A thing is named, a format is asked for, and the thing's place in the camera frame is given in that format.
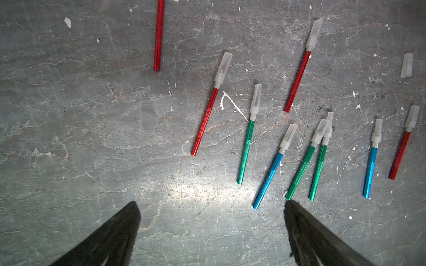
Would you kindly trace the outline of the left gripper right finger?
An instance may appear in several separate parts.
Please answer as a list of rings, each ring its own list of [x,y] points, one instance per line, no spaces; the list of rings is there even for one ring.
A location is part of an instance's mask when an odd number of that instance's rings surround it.
[[[311,215],[286,201],[284,217],[292,255],[299,266],[371,266],[372,263]]]

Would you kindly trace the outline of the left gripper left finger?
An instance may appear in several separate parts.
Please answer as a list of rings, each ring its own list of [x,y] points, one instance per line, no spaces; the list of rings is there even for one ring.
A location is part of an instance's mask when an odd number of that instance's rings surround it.
[[[132,201],[53,266],[128,266],[141,221]]]

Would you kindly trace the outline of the translucent knife cap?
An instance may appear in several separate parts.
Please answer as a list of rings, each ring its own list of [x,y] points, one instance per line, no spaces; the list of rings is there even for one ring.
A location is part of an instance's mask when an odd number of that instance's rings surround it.
[[[413,69],[413,54],[406,53],[403,57],[403,64],[400,72],[401,78],[409,78],[412,76]]]

